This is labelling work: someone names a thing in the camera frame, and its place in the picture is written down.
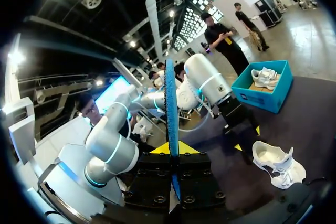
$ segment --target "black t-shirt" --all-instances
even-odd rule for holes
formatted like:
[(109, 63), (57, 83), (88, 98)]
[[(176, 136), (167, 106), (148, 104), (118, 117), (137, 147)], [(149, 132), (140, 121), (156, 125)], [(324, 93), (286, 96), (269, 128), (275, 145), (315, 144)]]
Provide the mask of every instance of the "black t-shirt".
[[(220, 34), (225, 34), (228, 32), (230, 32), (230, 30), (227, 27), (218, 23), (213, 26), (208, 26), (208, 28), (205, 30), (204, 37), (210, 45), (218, 39)], [(235, 41), (230, 36), (228, 37), (228, 39), (231, 40), (232, 42), (230, 45), (227, 41), (222, 40), (216, 47), (216, 50), (221, 53), (233, 51), (237, 49), (240, 50), (240, 47), (238, 46), (238, 44), (235, 43)]]
[(236, 11), (236, 16), (237, 16), (238, 20), (242, 20), (248, 28), (252, 29), (252, 28), (256, 27), (256, 25), (253, 24), (253, 22), (251, 20), (249, 20), (249, 18), (242, 11), (240, 11), (240, 12)]

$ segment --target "black pants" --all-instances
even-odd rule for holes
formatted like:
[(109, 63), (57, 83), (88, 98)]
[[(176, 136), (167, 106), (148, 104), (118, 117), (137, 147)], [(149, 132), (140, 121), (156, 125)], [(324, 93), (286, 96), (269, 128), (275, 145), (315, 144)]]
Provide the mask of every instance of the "black pants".
[(240, 76), (249, 64), (245, 54), (238, 45), (230, 51), (222, 52), (222, 54), (228, 59), (238, 76)]
[(254, 31), (254, 32), (257, 33), (257, 35), (258, 35), (258, 37), (260, 39), (261, 47), (262, 47), (261, 50), (266, 49), (267, 44), (266, 44), (265, 38), (261, 34), (261, 31), (258, 29), (258, 27), (255, 26), (255, 27), (252, 27), (250, 29), (251, 29), (251, 31)]

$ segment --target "man with glasses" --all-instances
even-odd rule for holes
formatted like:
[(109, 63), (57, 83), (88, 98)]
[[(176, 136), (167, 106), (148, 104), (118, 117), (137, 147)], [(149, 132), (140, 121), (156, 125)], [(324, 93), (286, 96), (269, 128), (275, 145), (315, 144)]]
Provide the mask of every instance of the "man with glasses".
[[(100, 119), (103, 117), (99, 113), (99, 109), (90, 93), (82, 93), (79, 95), (75, 107), (78, 112), (82, 113), (83, 118), (88, 118), (90, 119), (90, 123), (92, 128), (97, 125), (97, 123), (100, 121)], [(131, 131), (134, 129), (134, 126), (136, 124), (137, 117), (136, 114), (132, 115), (132, 119), (130, 121), (131, 123)], [(125, 121), (123, 127), (120, 129), (119, 134), (122, 135), (123, 137), (127, 137), (128, 135), (128, 123)], [(131, 133), (130, 139), (138, 143), (138, 148), (140, 153), (142, 152), (151, 152), (155, 148), (143, 143), (140, 139), (140, 136), (137, 134)]]
[[(94, 128), (95, 125), (100, 121), (100, 119), (103, 117), (99, 113), (99, 109), (90, 93), (82, 93), (79, 95), (78, 99), (75, 102), (75, 107), (78, 112), (82, 113), (82, 117), (90, 119), (90, 123), (92, 128)], [(136, 124), (136, 115), (132, 115), (132, 119), (130, 121), (131, 123), (131, 130), (133, 130), (135, 124)], [(120, 129), (119, 134), (123, 137), (127, 137), (128, 134), (128, 124), (127, 122), (124, 123), (123, 127)], [(143, 143), (140, 139), (140, 136), (138, 134), (132, 134), (130, 135), (130, 139), (135, 141), (138, 145), (139, 149), (139, 157), (143, 152), (151, 152), (155, 148), (151, 145), (148, 145), (147, 143)], [(129, 187), (135, 176), (136, 176), (137, 168), (136, 166), (130, 170), (127, 173), (119, 174), (117, 177), (125, 184), (126, 187)]]

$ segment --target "man in black shirt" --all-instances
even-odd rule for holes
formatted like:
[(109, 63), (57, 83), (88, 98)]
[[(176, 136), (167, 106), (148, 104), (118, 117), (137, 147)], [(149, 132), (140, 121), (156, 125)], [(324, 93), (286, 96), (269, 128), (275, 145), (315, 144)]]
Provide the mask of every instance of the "man in black shirt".
[(245, 15), (245, 13), (242, 12), (242, 5), (240, 3), (235, 3), (235, 8), (236, 8), (236, 17), (243, 23), (245, 28), (248, 31), (254, 31), (258, 34), (262, 47), (262, 48), (258, 47), (258, 50), (266, 51), (269, 48), (269, 46), (266, 44), (266, 41), (263, 35), (261, 34), (260, 30), (258, 29), (258, 27), (256, 27), (256, 25), (253, 24), (253, 22)]
[(241, 48), (231, 38), (233, 32), (222, 24), (215, 24), (209, 13), (203, 13), (201, 18), (208, 26), (204, 37), (209, 43), (210, 49), (215, 48), (218, 52), (222, 53), (228, 59), (237, 75), (240, 76), (248, 66), (248, 61)]

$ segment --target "person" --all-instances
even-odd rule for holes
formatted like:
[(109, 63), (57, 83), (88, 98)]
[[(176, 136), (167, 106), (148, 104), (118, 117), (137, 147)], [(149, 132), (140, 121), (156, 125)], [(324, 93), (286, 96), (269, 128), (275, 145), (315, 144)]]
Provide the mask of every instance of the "person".
[(245, 28), (248, 31), (254, 31), (258, 34), (258, 37), (260, 39), (260, 43), (261, 43), (261, 47), (258, 47), (258, 50), (261, 51), (266, 51), (269, 46), (266, 44), (266, 41), (263, 37), (263, 35), (261, 34), (260, 30), (258, 29), (258, 27), (256, 27), (255, 24), (253, 24), (253, 22), (250, 20), (250, 18), (248, 18), (245, 13), (243, 13), (242, 11), (242, 5), (240, 3), (235, 3), (235, 8), (236, 8), (236, 17), (238, 18), (238, 20), (240, 20), (243, 25), (245, 26)]
[(165, 68), (164, 63), (159, 62), (159, 63), (157, 64), (157, 68), (159, 68), (160, 70), (164, 70), (164, 68)]
[(184, 70), (184, 62), (180, 62), (174, 67), (175, 70), (175, 78), (180, 81), (181, 83), (184, 81), (184, 75), (185, 75), (185, 70)]
[(148, 78), (153, 80), (153, 84), (155, 84), (156, 88), (160, 89), (160, 87), (164, 85), (164, 70), (160, 70), (158, 72), (150, 71)]
[(203, 13), (201, 18), (207, 25), (204, 37), (208, 42), (210, 49), (216, 49), (224, 55), (236, 71), (237, 75), (240, 76), (249, 63), (241, 48), (231, 38), (233, 32), (222, 24), (215, 24), (209, 13)]
[[(79, 97), (77, 97), (77, 100), (75, 101), (75, 108), (78, 112), (82, 113), (83, 118), (88, 118), (90, 120), (92, 128), (97, 125), (97, 123), (100, 121), (100, 119), (103, 117), (99, 113), (99, 109), (90, 93), (81, 93)], [(130, 120), (131, 124), (131, 131), (134, 129), (134, 126), (136, 124), (137, 117), (136, 114), (132, 114), (132, 118)], [(128, 123), (125, 121), (123, 127), (119, 130), (119, 134), (123, 137), (127, 137), (129, 131)], [(141, 142), (139, 136), (136, 134), (131, 133), (130, 139), (138, 143), (138, 148), (140, 153), (142, 152), (151, 152), (154, 150), (153, 147), (143, 145)]]

